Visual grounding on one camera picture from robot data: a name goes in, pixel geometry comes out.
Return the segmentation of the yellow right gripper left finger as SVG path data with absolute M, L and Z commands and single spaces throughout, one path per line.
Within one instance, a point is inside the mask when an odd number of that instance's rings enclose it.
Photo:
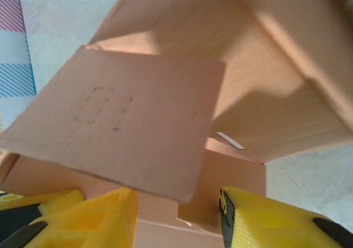
M 6 247 L 133 247 L 136 191 L 119 188 L 5 231 Z

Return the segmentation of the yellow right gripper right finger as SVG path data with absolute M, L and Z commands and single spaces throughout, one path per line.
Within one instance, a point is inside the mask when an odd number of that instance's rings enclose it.
M 225 247 L 352 247 L 328 217 L 237 187 L 221 187 L 219 210 Z

